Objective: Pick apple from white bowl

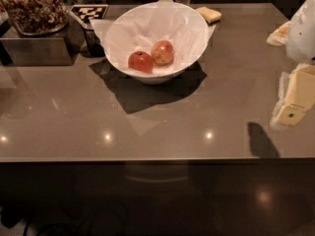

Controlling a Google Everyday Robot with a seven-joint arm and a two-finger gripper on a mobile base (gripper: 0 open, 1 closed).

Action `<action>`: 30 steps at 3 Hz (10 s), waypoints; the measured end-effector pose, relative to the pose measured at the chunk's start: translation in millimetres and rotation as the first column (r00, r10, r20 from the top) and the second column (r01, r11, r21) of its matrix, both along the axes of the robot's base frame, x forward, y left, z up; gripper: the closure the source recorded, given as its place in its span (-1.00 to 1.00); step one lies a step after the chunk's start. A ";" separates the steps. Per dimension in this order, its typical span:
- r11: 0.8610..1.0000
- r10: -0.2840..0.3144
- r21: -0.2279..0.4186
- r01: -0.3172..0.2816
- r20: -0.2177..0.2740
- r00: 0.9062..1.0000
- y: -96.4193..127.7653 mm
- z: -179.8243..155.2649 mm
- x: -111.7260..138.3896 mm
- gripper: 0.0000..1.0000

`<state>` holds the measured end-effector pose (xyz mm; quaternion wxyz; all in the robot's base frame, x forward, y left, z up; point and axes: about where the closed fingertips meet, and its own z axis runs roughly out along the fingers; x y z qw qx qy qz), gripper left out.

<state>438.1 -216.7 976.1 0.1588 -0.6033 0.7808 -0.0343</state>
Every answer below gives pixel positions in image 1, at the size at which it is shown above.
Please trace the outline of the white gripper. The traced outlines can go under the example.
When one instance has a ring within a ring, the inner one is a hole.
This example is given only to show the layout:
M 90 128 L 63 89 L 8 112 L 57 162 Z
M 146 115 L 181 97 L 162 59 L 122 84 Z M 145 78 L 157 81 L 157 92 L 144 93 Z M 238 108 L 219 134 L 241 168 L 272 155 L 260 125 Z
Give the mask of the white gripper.
M 282 24 L 267 43 L 286 48 L 286 55 L 298 64 L 289 74 L 282 72 L 279 101 L 272 114 L 276 130 L 298 124 L 315 105 L 315 0 L 305 0 L 290 22 Z

